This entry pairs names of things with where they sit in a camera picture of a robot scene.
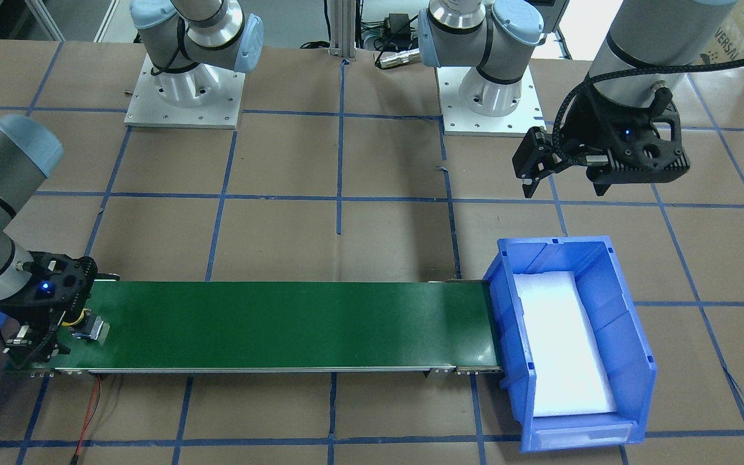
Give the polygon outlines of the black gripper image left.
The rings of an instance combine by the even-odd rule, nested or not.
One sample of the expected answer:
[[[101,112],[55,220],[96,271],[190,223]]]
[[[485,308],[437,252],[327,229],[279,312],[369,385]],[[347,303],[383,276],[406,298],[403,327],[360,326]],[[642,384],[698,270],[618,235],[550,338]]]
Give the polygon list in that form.
[[[32,253],[28,271],[24,288],[0,300],[0,312],[22,324],[4,340],[3,353],[15,369],[70,355],[62,335],[81,320],[98,266],[91,256]]]

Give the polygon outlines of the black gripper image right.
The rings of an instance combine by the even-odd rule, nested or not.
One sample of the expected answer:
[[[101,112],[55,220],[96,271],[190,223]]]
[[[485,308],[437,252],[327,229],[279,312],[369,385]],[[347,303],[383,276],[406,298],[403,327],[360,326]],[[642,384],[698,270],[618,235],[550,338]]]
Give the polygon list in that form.
[[[579,91],[559,130],[560,156],[545,129],[528,129],[513,155],[524,197],[532,198],[542,179],[566,170],[566,161],[587,168],[598,197],[618,183],[669,183],[687,174],[673,93],[661,87],[649,94],[646,107],[629,108],[594,87]]]

